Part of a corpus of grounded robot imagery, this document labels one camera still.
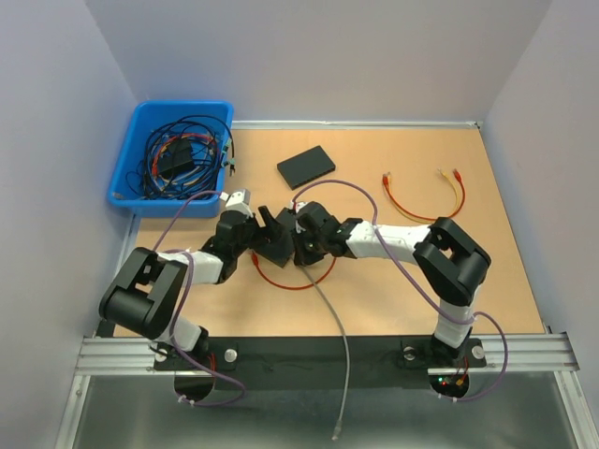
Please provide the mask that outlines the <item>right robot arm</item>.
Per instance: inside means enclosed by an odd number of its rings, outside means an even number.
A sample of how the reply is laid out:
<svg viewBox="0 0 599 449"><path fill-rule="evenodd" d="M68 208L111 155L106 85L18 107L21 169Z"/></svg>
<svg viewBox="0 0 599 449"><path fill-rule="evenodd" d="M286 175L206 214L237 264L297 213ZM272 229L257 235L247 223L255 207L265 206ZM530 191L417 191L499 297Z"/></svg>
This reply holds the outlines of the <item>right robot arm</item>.
<svg viewBox="0 0 599 449"><path fill-rule="evenodd" d="M291 215L294 264L299 267L313 265L326 255L389 259L419 267L439 298L431 337L433 359L451 365L464 356L475 297L491 259L457 223L446 217L418 226L382 225L360 218L340 222L317 202L297 203Z"/></svg>

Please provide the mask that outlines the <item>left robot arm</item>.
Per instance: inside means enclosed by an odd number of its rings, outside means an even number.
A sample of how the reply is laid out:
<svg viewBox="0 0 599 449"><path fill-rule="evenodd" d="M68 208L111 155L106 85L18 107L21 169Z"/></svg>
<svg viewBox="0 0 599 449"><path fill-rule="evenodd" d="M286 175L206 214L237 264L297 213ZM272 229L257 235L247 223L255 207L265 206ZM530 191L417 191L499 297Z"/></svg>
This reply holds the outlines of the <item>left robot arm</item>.
<svg viewBox="0 0 599 449"><path fill-rule="evenodd" d="M182 295L194 284L220 284L247 251L284 266L294 246L294 214L257 213L228 207L213 235L194 251L138 247L126 258L99 303L99 315L150 341L157 370L234 370L238 348L210 345L208 330L182 318Z"/></svg>

